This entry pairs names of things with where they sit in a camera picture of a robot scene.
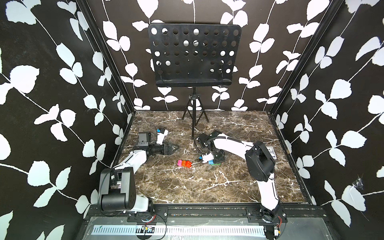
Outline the red lego brick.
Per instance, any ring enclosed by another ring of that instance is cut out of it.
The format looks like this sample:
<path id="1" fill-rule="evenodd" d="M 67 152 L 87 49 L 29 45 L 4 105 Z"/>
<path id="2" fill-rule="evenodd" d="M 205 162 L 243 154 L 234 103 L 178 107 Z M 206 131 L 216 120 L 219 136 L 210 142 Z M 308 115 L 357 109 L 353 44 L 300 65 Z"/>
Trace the red lego brick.
<path id="1" fill-rule="evenodd" d="M 185 167 L 186 168 L 191 168 L 192 163 L 190 161 L 185 161 Z"/>

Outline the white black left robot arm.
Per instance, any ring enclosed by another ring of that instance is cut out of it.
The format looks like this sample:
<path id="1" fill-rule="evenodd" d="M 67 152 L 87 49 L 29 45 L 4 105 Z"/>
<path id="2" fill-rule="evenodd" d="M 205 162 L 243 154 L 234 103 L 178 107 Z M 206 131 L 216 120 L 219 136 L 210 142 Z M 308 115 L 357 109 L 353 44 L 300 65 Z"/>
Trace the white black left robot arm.
<path id="1" fill-rule="evenodd" d="M 137 194 L 135 173 L 150 156 L 174 154 L 180 146 L 172 143 L 135 146 L 120 164 L 101 172 L 98 207 L 101 212 L 154 214 L 153 201 Z"/>

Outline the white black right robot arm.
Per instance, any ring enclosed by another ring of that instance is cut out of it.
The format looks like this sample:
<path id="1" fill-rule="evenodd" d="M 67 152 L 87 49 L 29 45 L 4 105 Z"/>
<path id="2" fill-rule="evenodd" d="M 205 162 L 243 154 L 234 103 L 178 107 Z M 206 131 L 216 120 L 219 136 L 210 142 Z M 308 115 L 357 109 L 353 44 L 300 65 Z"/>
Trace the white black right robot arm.
<path id="1" fill-rule="evenodd" d="M 245 142 L 215 130 L 209 135 L 200 134 L 193 143 L 204 163 L 224 160 L 225 152 L 245 160 L 249 174 L 258 184 L 262 219 L 271 223 L 279 218 L 280 200 L 275 187 L 276 161 L 263 142 Z"/>

